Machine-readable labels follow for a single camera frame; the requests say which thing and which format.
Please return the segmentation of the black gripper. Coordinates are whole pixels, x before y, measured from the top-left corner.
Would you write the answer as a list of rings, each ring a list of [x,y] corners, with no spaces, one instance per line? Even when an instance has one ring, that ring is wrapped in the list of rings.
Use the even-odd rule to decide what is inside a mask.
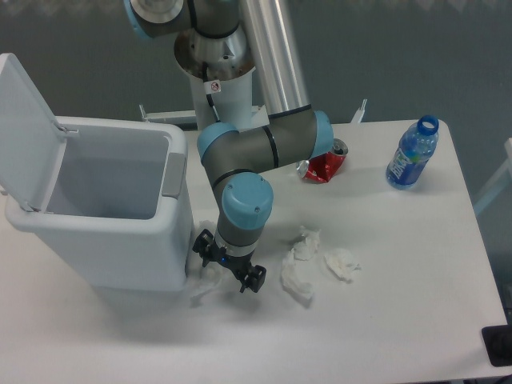
[[[241,282],[240,293],[245,290],[257,293],[266,280],[266,268],[251,264],[255,248],[256,243],[248,246],[234,246],[221,238],[214,238],[208,229],[204,229],[196,237],[192,251],[202,259],[202,267],[207,267],[210,262],[216,262],[230,270]]]

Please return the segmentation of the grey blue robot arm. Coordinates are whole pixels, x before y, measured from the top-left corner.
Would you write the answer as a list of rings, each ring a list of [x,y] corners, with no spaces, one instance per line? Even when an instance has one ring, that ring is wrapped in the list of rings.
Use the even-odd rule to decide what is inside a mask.
[[[306,92],[290,12],[285,1],[128,1],[133,28],[148,38],[176,34],[174,56],[202,84],[212,123],[197,140],[217,201],[215,232],[193,246],[204,264],[216,262],[258,291],[266,269],[252,255],[272,210],[264,172],[327,153],[334,141],[326,114]],[[259,74],[268,123],[240,130],[216,101],[228,81]]]

